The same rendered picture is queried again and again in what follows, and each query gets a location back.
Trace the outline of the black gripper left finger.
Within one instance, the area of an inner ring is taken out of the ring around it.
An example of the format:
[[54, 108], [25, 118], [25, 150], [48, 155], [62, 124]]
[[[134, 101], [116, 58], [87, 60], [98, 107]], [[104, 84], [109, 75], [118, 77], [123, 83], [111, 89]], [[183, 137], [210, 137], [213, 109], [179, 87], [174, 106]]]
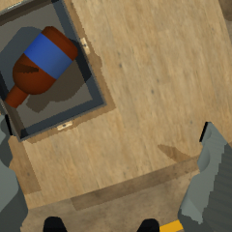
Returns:
[[21, 232], [28, 208], [15, 172], [9, 168], [13, 155], [8, 143], [12, 134], [8, 114], [0, 115], [0, 232]]

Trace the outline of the dark grey rectangular tray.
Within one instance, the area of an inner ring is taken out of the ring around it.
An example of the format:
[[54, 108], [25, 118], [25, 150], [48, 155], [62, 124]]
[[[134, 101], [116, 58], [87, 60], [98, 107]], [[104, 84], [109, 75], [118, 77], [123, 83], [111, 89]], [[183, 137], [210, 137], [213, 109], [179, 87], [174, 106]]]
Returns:
[[[15, 62], [46, 26], [61, 31], [78, 56], [46, 92], [11, 107], [5, 98]], [[0, 102], [18, 142], [107, 106], [64, 0], [27, 0], [0, 13]]]

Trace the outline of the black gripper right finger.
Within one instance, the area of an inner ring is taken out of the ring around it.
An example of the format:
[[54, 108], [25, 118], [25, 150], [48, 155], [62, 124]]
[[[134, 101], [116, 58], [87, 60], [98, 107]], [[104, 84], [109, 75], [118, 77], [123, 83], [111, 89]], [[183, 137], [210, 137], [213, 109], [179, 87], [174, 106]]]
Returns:
[[185, 232], [232, 232], [232, 148], [212, 122], [199, 142], [200, 173], [191, 178], [178, 220]]

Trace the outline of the brown bottle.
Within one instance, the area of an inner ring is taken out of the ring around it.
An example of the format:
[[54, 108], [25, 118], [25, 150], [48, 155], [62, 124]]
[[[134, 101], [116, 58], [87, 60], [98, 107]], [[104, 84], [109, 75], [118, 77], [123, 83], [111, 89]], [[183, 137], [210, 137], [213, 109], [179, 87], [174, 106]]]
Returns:
[[77, 57], [77, 51], [58, 29], [46, 26], [15, 62], [14, 87], [5, 102], [17, 108], [28, 95], [46, 92]]

